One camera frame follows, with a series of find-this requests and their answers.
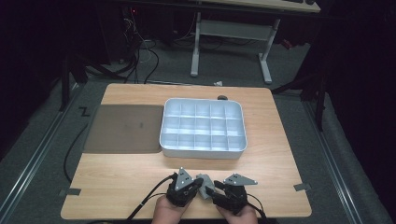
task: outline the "desk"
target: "desk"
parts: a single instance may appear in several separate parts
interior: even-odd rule
[[[219,3],[219,4],[230,4],[243,7],[266,7],[278,10],[292,10],[299,12],[315,12],[319,13],[319,6],[314,3],[308,5],[307,3],[292,3],[282,0],[201,0],[202,2],[208,3]],[[226,36],[233,38],[245,38],[253,40],[265,41],[266,44],[259,54],[259,61],[262,67],[262,75],[266,84],[271,84],[272,79],[270,71],[268,69],[267,57],[270,52],[271,46],[276,36],[276,31],[280,19],[275,19],[272,26],[263,25],[252,25],[237,22],[226,22],[226,21],[212,21],[212,20],[201,20],[201,13],[197,13],[197,20],[195,26],[195,45],[192,54],[191,63],[191,76],[198,76],[199,67],[199,42],[201,35],[217,35]]]
[[[191,176],[208,174],[222,180],[232,173],[255,179],[247,193],[262,202],[268,217],[308,217],[306,193],[294,185],[302,180],[290,150],[272,93],[263,88],[110,84],[102,105],[164,105],[168,98],[217,99],[226,95],[243,108],[247,148],[239,160],[168,158],[155,154],[82,153],[71,184],[79,195],[67,195],[61,216],[65,219],[123,219],[162,179],[184,167]],[[166,192],[168,184],[156,192]],[[152,218],[155,199],[135,218]],[[183,218],[222,218],[211,201],[195,197]]]

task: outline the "human hand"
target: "human hand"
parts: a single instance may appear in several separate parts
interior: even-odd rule
[[[154,216],[151,224],[177,224],[190,203],[191,202],[187,203],[184,207],[177,207],[169,202],[165,195],[161,196],[157,199],[157,203],[155,204]]]
[[[229,224],[258,224],[256,210],[246,205],[242,210],[234,215],[233,212],[216,205],[219,212],[227,219]]]

